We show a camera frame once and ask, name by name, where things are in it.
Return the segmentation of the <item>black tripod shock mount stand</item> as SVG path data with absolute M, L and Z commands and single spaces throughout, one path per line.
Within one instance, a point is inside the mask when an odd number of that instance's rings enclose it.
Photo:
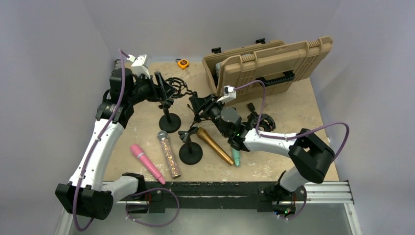
M 182 80 L 181 78 L 171 77 L 171 78 L 168 78 L 166 82 L 175 88 L 175 94 L 172 96 L 172 99 L 182 98 L 186 95 L 189 95 L 189 97 L 191 96 L 198 97 L 197 92 L 190 90 L 186 82 Z

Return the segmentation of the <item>gold microphone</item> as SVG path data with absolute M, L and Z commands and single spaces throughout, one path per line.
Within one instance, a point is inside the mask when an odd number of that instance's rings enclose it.
M 199 127 L 197 136 L 204 141 L 224 162 L 234 165 L 234 160 L 230 155 L 209 135 L 206 129 Z

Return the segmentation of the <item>black stand for glitter mic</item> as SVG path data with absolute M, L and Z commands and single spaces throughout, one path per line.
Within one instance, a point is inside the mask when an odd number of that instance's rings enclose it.
M 170 113 L 169 108 L 173 105 L 174 100 L 168 98 L 162 101 L 159 108 L 163 110 L 164 115 L 159 120 L 159 128 L 167 133 L 174 133 L 178 131 L 181 126 L 181 119 L 175 113 Z

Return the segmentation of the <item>glitter silver microphone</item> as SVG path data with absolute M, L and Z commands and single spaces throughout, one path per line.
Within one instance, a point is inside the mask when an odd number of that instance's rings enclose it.
M 163 151 L 164 158 L 166 160 L 166 165 L 169 169 L 171 178 L 177 179 L 181 177 L 181 173 L 169 141 L 168 133 L 164 130 L 159 131 L 157 134 L 157 139 L 159 140 L 161 149 Z

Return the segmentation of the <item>black stand for gold mic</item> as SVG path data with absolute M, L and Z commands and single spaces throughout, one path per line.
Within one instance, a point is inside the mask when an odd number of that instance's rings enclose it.
M 179 150 L 180 160 L 186 165 L 197 164 L 203 156 L 201 146 L 191 140 L 191 135 L 198 132 L 198 127 L 191 127 L 188 131 L 178 131 L 181 141 L 184 143 Z

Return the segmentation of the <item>teal microphone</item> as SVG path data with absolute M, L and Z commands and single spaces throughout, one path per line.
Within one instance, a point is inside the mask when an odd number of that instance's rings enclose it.
M 235 149 L 235 148 L 231 148 L 231 152 L 232 152 L 232 157 L 234 160 L 234 164 L 239 167 L 240 166 L 240 151 Z

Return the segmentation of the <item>pink microphone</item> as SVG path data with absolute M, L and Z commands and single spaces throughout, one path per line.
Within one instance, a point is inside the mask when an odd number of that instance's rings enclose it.
M 158 168 L 153 164 L 153 162 L 147 157 L 144 150 L 138 144 L 132 144 L 130 146 L 132 154 L 143 164 L 143 166 L 151 173 L 151 175 L 162 185 L 166 184 L 166 181 L 158 170 Z

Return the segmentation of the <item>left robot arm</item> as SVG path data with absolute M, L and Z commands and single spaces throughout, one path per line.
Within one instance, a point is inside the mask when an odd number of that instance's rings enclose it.
M 146 75 L 130 69 L 114 69 L 109 82 L 110 88 L 104 92 L 97 108 L 87 150 L 69 181 L 58 184 L 55 190 L 64 209 L 73 217 L 104 220 L 114 203 L 126 197 L 140 200 L 145 196 L 144 176 L 124 173 L 118 180 L 104 185 L 104 174 L 113 149 L 134 113 L 134 105 L 143 101 L 167 101 L 176 91 L 159 71 Z

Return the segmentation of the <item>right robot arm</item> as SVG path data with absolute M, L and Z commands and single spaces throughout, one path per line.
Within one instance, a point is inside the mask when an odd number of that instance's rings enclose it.
M 294 166 L 283 172 L 275 185 L 264 191 L 265 194 L 280 201 L 309 182 L 321 184 L 324 181 L 335 153 L 309 129 L 303 128 L 291 134 L 256 131 L 251 123 L 242 121 L 235 108 L 225 107 L 213 94 L 191 96 L 189 102 L 194 120 L 211 120 L 234 149 L 268 152 L 291 159 Z

